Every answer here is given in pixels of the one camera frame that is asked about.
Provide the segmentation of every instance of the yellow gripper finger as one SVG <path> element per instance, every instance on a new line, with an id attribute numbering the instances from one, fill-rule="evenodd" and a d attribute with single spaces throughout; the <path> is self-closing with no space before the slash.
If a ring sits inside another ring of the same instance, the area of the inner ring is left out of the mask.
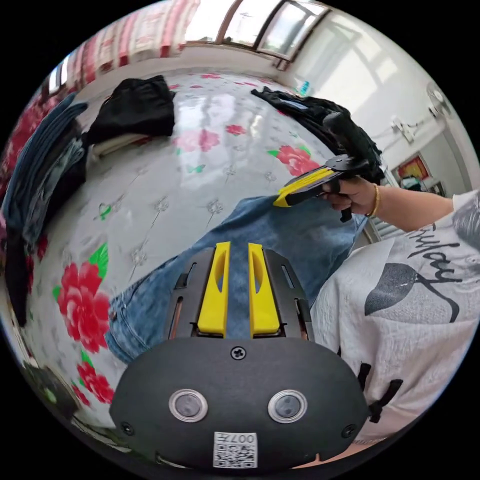
<path id="1" fill-rule="evenodd" d="M 276 334 L 280 321 L 275 306 L 264 251 L 257 243 L 248 244 L 248 286 L 250 294 L 250 335 Z"/>
<path id="2" fill-rule="evenodd" d="M 198 317 L 203 334 L 226 336 L 229 300 L 230 242 L 217 243 Z"/>
<path id="3" fill-rule="evenodd" d="M 297 190 L 308 187 L 309 185 L 318 182 L 319 180 L 322 180 L 333 173 L 333 170 L 330 170 L 328 167 L 317 168 L 311 174 L 302 176 L 297 181 L 289 183 L 281 188 L 278 191 L 278 197 L 273 202 L 273 205 L 275 205 L 275 207 L 290 207 L 290 205 L 287 203 L 287 195 L 293 194 Z"/>

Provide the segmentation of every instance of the hand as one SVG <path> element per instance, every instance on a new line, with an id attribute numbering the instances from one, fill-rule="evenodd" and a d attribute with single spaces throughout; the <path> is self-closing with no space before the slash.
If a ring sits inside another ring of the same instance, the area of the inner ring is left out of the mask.
<path id="1" fill-rule="evenodd" d="M 356 176 L 351 180 L 340 180 L 340 193 L 328 193 L 330 185 L 325 185 L 327 193 L 322 198 L 328 200 L 334 210 L 351 208 L 352 213 L 368 215 L 375 206 L 375 185 Z"/>

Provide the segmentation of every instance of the gold bracelet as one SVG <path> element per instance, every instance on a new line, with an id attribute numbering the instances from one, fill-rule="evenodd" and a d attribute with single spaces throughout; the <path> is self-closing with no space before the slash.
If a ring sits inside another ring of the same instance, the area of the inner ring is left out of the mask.
<path id="1" fill-rule="evenodd" d="M 375 183 L 373 184 L 375 187 L 375 204 L 373 205 L 373 210 L 367 215 L 367 217 L 374 217 L 375 214 L 377 213 L 377 210 L 379 209 L 380 205 L 380 189 L 379 186 L 376 185 Z"/>

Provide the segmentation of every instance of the qr code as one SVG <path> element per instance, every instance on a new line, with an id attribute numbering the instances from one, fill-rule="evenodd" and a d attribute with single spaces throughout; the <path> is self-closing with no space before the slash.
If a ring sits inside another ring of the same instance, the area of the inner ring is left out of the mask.
<path id="1" fill-rule="evenodd" d="M 213 466 L 223 469 L 254 469 L 257 467 L 257 436 L 222 434 L 216 437 Z"/>

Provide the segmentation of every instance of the white t-shirt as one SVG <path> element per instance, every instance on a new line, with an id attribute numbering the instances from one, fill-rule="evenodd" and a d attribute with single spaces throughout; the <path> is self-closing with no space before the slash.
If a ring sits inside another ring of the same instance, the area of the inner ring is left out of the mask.
<path id="1" fill-rule="evenodd" d="M 356 442 L 388 437 L 430 407 L 475 334 L 480 190 L 454 196 L 453 206 L 433 225 L 354 251 L 311 308 L 317 343 L 340 352 L 356 375 L 370 365 L 360 374 L 369 405 L 401 383 Z"/>

